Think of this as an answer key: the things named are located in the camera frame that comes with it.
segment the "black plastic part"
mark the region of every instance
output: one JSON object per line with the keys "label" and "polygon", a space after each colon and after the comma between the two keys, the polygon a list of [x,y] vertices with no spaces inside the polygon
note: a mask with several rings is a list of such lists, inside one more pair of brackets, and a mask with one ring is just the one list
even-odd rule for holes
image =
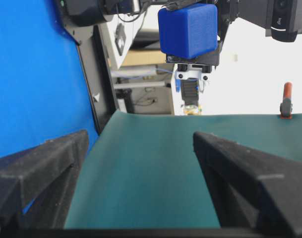
{"label": "black plastic part", "polygon": [[272,38],[281,41],[281,42],[294,42],[296,37],[298,36],[298,32],[286,32],[286,31],[278,31],[275,29],[271,29]]}
{"label": "black plastic part", "polygon": [[63,228],[87,150],[83,130],[1,158],[0,230],[11,230],[11,221],[22,229]]}
{"label": "black plastic part", "polygon": [[302,237],[302,163],[200,132],[194,150],[222,226]]}
{"label": "black plastic part", "polygon": [[67,14],[77,26],[93,26],[112,20],[102,0],[64,0]]}
{"label": "black plastic part", "polygon": [[218,48],[215,51],[209,52],[207,54],[198,56],[193,59],[185,59],[178,56],[166,55],[167,63],[181,63],[181,64],[199,64],[199,65],[212,65],[218,66],[220,59],[222,44],[218,43]]}
{"label": "black plastic part", "polygon": [[198,80],[181,80],[181,98],[185,101],[185,105],[198,106]]}
{"label": "black plastic part", "polygon": [[102,0],[53,0],[62,27],[78,45],[93,35],[93,25],[111,21]]}
{"label": "black plastic part", "polygon": [[187,68],[188,68],[188,65],[187,65],[187,64],[179,63],[179,64],[177,65],[177,71],[179,71],[179,72],[186,72],[186,71],[187,71]]}
{"label": "black plastic part", "polygon": [[253,229],[206,230],[29,230],[13,238],[282,238],[266,236]]}

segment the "blue backdrop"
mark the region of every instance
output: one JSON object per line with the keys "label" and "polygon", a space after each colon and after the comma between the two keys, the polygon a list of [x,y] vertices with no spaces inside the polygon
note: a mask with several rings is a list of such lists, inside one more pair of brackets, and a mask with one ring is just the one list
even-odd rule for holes
{"label": "blue backdrop", "polygon": [[0,157],[86,129],[98,135],[74,41],[51,0],[0,0]]}

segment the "white wall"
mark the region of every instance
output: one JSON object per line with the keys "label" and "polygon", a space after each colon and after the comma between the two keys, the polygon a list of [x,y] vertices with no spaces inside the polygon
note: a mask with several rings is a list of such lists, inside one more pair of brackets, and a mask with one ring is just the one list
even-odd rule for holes
{"label": "white wall", "polygon": [[[144,28],[157,29],[152,7]],[[237,54],[238,62],[229,55]],[[293,83],[294,113],[302,113],[302,35],[294,43],[265,37],[265,30],[243,19],[230,25],[220,66],[201,97],[204,115],[278,114],[285,82]]]}

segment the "black frame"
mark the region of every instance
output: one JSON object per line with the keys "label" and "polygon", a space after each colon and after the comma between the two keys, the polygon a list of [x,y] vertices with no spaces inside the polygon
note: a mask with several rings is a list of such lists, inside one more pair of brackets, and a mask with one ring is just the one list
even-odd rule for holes
{"label": "black frame", "polygon": [[88,146],[82,130],[0,158],[0,233],[62,229]]}
{"label": "black frame", "polygon": [[[77,46],[85,76],[97,132],[100,134],[119,108],[113,88],[101,27],[93,27],[93,36]],[[100,94],[99,101],[94,96]]]}

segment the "green fabric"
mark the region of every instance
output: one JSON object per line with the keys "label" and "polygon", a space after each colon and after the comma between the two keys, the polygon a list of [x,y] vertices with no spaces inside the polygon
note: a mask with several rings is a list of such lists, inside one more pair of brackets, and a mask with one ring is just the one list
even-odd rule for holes
{"label": "green fabric", "polygon": [[116,112],[85,160],[67,229],[215,228],[195,131],[302,161],[302,115],[139,116]]}

